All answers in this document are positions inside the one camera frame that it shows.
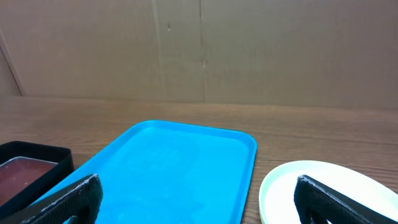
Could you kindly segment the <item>black wash basin tray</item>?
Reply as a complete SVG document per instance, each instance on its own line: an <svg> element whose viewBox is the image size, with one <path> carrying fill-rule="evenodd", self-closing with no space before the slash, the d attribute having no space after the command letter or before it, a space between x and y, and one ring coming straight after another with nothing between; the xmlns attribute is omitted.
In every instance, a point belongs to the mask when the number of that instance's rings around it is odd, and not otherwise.
<svg viewBox="0 0 398 224"><path fill-rule="evenodd" d="M1 145L1 218L28 207L74 171L69 148L12 141Z"/></svg>

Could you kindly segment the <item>light blue plate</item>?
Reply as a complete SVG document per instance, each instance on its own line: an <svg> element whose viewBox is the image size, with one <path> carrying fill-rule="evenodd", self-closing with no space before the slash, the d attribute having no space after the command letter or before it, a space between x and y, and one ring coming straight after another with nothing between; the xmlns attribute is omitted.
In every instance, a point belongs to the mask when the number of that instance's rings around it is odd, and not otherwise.
<svg viewBox="0 0 398 224"><path fill-rule="evenodd" d="M277 166L262 181L259 211L263 223L299 223L294 204L297 178L308 175L362 205L397 220L397 194L347 167L322 161L293 161Z"/></svg>

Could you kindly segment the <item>teal plastic tray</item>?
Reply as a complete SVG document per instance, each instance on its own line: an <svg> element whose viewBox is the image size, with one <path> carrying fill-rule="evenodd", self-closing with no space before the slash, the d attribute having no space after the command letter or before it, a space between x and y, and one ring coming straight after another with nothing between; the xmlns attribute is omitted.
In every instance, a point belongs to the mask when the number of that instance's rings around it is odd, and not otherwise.
<svg viewBox="0 0 398 224"><path fill-rule="evenodd" d="M97 174L98 223L240 223L256 151L240 131L143 121L55 189Z"/></svg>

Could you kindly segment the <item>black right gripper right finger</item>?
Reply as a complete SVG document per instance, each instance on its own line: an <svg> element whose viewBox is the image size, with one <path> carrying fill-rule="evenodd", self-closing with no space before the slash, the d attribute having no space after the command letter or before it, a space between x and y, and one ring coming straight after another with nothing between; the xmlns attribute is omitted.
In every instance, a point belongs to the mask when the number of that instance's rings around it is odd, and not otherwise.
<svg viewBox="0 0 398 224"><path fill-rule="evenodd" d="M397 224L307 175L297 178L294 204L301 224Z"/></svg>

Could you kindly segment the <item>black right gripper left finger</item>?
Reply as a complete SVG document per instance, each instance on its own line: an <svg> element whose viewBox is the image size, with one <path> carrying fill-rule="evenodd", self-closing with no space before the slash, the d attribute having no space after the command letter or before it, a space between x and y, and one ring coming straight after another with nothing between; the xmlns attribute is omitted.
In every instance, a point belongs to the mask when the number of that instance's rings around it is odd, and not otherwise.
<svg viewBox="0 0 398 224"><path fill-rule="evenodd" d="M94 224L102 199L100 178L90 174L2 219L1 224Z"/></svg>

